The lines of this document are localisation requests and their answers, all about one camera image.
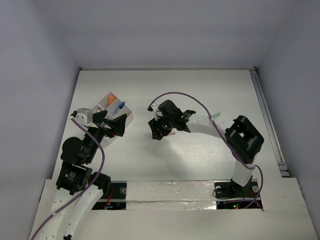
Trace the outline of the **small spray bottle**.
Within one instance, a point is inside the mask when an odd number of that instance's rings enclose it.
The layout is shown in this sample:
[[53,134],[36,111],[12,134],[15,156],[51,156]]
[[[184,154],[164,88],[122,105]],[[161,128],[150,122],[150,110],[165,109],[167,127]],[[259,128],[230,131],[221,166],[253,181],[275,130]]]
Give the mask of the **small spray bottle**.
[[125,105],[126,105],[126,102],[122,101],[121,104],[117,107],[116,112],[118,113],[120,110],[122,110]]

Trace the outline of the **orange cap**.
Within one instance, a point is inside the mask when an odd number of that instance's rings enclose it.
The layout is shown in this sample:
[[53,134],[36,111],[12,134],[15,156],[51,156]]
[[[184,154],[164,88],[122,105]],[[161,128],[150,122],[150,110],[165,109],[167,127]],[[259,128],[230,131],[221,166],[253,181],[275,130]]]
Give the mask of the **orange cap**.
[[109,95],[107,100],[108,105],[111,105],[116,99],[114,95]]

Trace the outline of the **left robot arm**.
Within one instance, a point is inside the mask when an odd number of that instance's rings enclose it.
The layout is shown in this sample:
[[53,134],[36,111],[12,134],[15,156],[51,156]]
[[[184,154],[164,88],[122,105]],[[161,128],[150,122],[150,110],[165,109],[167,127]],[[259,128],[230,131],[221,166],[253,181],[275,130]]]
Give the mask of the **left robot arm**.
[[70,120],[84,132],[62,144],[61,169],[50,215],[31,236],[33,240],[75,240],[84,221],[100,198],[110,194],[111,178],[103,174],[106,155],[104,138],[122,137],[127,114],[108,119],[107,110],[79,108]]

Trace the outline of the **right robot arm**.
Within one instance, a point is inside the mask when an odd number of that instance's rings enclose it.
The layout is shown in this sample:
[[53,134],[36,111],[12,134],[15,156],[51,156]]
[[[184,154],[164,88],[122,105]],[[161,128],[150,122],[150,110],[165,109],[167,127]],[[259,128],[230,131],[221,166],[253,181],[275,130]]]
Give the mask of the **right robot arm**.
[[171,100],[152,103],[147,110],[154,115],[148,122],[154,140],[161,140],[172,130],[222,139],[236,159],[232,178],[225,190],[236,198],[241,198],[248,191],[254,162],[265,140],[247,117],[239,115],[231,126],[226,127],[212,116],[201,115],[194,110],[181,111]]

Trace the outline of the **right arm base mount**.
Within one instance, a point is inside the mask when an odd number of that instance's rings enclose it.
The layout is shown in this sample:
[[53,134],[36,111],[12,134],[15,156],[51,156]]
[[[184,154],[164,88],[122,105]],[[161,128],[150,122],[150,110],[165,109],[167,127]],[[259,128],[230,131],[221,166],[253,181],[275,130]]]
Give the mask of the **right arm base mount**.
[[233,188],[230,181],[214,183],[212,195],[216,199],[217,210],[263,209],[260,188],[256,180],[246,187]]

